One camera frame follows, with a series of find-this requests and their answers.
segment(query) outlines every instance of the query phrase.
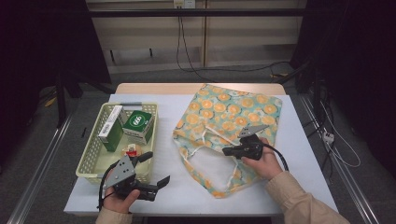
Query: metal rail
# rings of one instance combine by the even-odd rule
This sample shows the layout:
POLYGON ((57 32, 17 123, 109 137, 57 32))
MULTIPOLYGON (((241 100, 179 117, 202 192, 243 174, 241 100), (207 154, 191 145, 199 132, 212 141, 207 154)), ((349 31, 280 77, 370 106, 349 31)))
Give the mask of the metal rail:
POLYGON ((70 121, 75 110, 76 109, 73 108, 73 110, 66 117, 63 125, 56 129, 55 134, 53 135, 52 140, 49 143, 43 158, 41 159, 41 162, 35 169, 35 174, 29 181, 28 186, 20 197, 20 200, 15 206, 7 224, 22 224, 25 221, 30 208, 33 205, 33 202, 35 201, 35 197, 46 177, 47 171, 49 170, 50 165, 55 158, 56 152, 64 139, 64 135, 70 125, 70 121))
MULTIPOLYGON (((313 120, 313 123, 315 125, 315 128, 319 127, 319 124, 317 120, 315 119, 315 114, 312 111, 313 105, 307 97, 301 96, 300 97, 304 108, 309 116, 313 120)), ((322 132, 318 131, 318 135, 321 138, 322 137, 322 132)), ((326 150, 329 152, 329 145, 325 144, 326 150)), ((341 155, 338 152, 337 148, 334 147, 332 149, 335 153, 338 154, 340 158, 341 155)), ((356 204, 356 207, 358 208, 359 212, 361 213, 361 217, 364 220, 364 223, 367 224, 375 224, 375 223, 380 223, 378 218, 375 215, 373 207, 370 205, 370 202, 367 200, 364 192, 361 190, 359 187, 358 183, 356 182, 355 178, 353 177, 352 173, 350 173, 349 168, 342 162, 340 162, 334 155, 331 153, 331 160, 332 163, 334 164, 335 168, 337 169, 337 172, 339 173, 341 179, 343 180, 347 191, 349 192, 349 195, 351 196, 353 202, 356 204)))

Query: black cable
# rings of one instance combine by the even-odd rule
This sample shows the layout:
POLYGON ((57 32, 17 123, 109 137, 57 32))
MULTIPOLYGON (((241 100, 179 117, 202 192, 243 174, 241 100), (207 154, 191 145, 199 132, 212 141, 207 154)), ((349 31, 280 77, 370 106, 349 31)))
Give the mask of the black cable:
POLYGON ((319 130, 321 130, 321 128, 323 127, 323 125, 324 125, 324 120, 319 124, 319 126, 318 126, 312 133, 308 134, 308 135, 306 136, 306 138, 309 138, 310 136, 312 136, 312 134, 317 133, 319 130))
POLYGON ((107 196, 109 196, 109 195, 112 194, 112 193, 111 193, 111 194, 108 194, 107 196, 105 196, 105 198, 102 198, 103 185, 105 184, 105 180, 106 180, 106 177, 107 177, 107 175, 108 175, 108 172, 110 172, 111 169, 113 169, 114 167, 116 167, 117 163, 119 163, 119 161, 114 162, 113 164, 111 164, 111 165, 107 168, 107 170, 105 171, 105 174, 103 175, 102 180, 101 180, 101 182, 100 182, 100 186, 99 186, 99 205, 97 206, 97 208, 99 209, 99 211, 102 210, 102 207, 103 207, 103 203, 104 203, 104 201, 105 201, 105 198, 106 198, 107 196))
POLYGON ((113 192, 107 194, 107 195, 105 196, 105 198, 103 198, 103 201, 104 201, 106 198, 110 197, 111 195, 113 195, 113 194, 115 194, 115 193, 116 193, 116 191, 113 191, 113 192))
POLYGON ((275 76, 274 76, 274 71, 272 70, 272 66, 270 66, 270 71, 271 71, 271 83, 273 83, 274 82, 274 80, 275 80, 275 76))
MULTIPOLYGON (((322 123, 324 124, 325 121, 326 121, 327 119, 328 119, 331 123, 334 123, 334 115, 333 115, 332 108, 331 108, 331 95, 329 94, 329 91, 328 91, 327 88, 324 90, 323 95, 324 95, 324 97, 323 97, 322 99, 320 99, 320 102, 323 104, 322 109, 323 109, 323 110, 326 110, 326 109, 329 109, 329 110, 330 110, 330 118, 328 118, 327 116, 325 116, 325 118, 323 119, 323 122, 322 122, 322 123)), ((329 174, 329 180, 330 180, 330 181, 331 181, 331 179, 332 179, 332 173, 333 173, 333 164, 332 164, 331 154, 332 154, 332 148, 333 148, 333 146, 334 146, 334 142, 335 142, 335 141, 333 141, 331 144, 329 144, 330 150, 327 150, 326 145, 325 145, 323 139, 321 139, 321 143, 322 143, 324 149, 326 150, 326 157, 325 157, 323 163, 321 164, 320 169, 321 169, 321 171, 323 172, 324 167, 325 167, 325 165, 326 165, 326 163, 327 163, 327 160, 330 161, 330 174, 329 174)))
POLYGON ((264 67, 260 67, 260 68, 253 68, 253 69, 247 69, 247 70, 238 70, 238 69, 225 69, 225 68, 194 68, 191 64, 191 60, 190 60, 190 55, 187 51, 187 44, 186 44, 186 38, 184 36, 184 24, 183 24, 183 19, 181 17, 178 18, 178 40, 177 40, 177 66, 180 70, 184 71, 184 72, 193 72, 196 75, 198 75, 198 77, 203 78, 203 79, 207 79, 205 77, 201 77, 199 74, 197 74, 198 71, 226 71, 226 72, 254 72, 254 71, 260 71, 266 68, 270 68, 272 71, 272 66, 277 65, 277 64, 281 64, 281 63, 290 63, 290 62, 276 62, 276 63, 271 63, 270 65, 265 65, 264 67), (188 70, 186 68, 182 68, 180 66, 180 63, 178 61, 178 51, 180 48, 180 34, 183 36, 183 41, 184 41, 184 48, 187 54, 187 57, 189 59, 189 63, 190 63, 190 67, 191 70, 188 70))
POLYGON ((189 59, 189 64, 190 64, 190 67, 191 67, 192 71, 193 71, 198 77, 200 77, 201 79, 204 79, 204 80, 209 81, 209 82, 215 82, 215 83, 217 83, 217 81, 215 81, 215 80, 212 80, 212 79, 210 79, 210 78, 206 78, 206 77, 200 76, 200 75, 197 73, 197 71, 194 69, 194 67, 192 66, 192 63, 191 63, 191 60, 190 60, 190 55, 189 55, 189 52, 187 51, 186 38, 185 38, 185 36, 184 36, 183 19, 182 19, 181 17, 178 18, 178 39, 177 39, 177 65, 178 65, 178 67, 179 67, 181 70, 185 71, 185 70, 180 66, 180 64, 179 64, 179 62, 178 62, 178 50, 179 50, 179 48, 180 48, 180 27, 181 27, 181 34, 182 34, 182 36, 183 36, 183 41, 184 41, 184 49, 185 49, 185 51, 186 51, 187 58, 189 59))
POLYGON ((301 126, 303 126, 303 128, 305 128, 306 126, 308 126, 309 124, 313 123, 313 122, 318 122, 317 119, 312 119, 304 124, 301 124, 301 126))
POLYGON ((276 152, 276 154, 277 154, 277 155, 279 156, 279 158, 282 160, 283 167, 285 168, 286 171, 288 171, 288 170, 289 170, 289 166, 288 166, 288 164, 286 163, 286 160, 285 160, 285 158, 283 157, 282 153, 280 153, 278 150, 276 150, 274 147, 271 147, 271 146, 268 145, 268 144, 265 144, 265 143, 263 143, 263 144, 264 144, 265 147, 268 147, 268 148, 270 148, 271 150, 273 150, 274 152, 276 152))

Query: red object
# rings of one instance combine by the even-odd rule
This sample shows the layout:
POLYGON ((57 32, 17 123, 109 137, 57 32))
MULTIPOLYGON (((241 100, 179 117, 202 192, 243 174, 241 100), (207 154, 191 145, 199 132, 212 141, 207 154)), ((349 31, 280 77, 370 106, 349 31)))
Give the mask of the red object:
POLYGON ((137 152, 136 152, 136 151, 127 151, 126 154, 127 154, 129 157, 135 157, 135 156, 137 156, 137 152))

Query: black curtain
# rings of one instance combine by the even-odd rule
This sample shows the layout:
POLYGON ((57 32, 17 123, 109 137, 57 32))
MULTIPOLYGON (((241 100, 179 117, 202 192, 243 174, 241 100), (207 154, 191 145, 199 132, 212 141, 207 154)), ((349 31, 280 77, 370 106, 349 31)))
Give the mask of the black curtain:
MULTIPOLYGON (((320 7, 308 1, 307 7, 320 7)), ((318 64, 320 78, 373 155, 396 176, 396 3, 345 1, 335 44, 318 64)), ((312 56, 327 21, 304 18, 291 64, 298 67, 312 56)))
POLYGON ((88 11, 84 0, 6 0, 0 7, 1 161, 35 113, 39 92, 55 86, 59 73, 76 83, 72 73, 110 82, 91 18, 43 13, 55 9, 88 11))

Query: green packaging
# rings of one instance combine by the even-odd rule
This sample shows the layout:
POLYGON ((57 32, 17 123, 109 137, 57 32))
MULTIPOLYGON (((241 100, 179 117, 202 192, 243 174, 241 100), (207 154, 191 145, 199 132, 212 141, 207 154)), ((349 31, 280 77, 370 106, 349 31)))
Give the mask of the green packaging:
POLYGON ((134 110, 122 129, 130 142, 146 145, 152 136, 154 117, 147 112, 134 110))

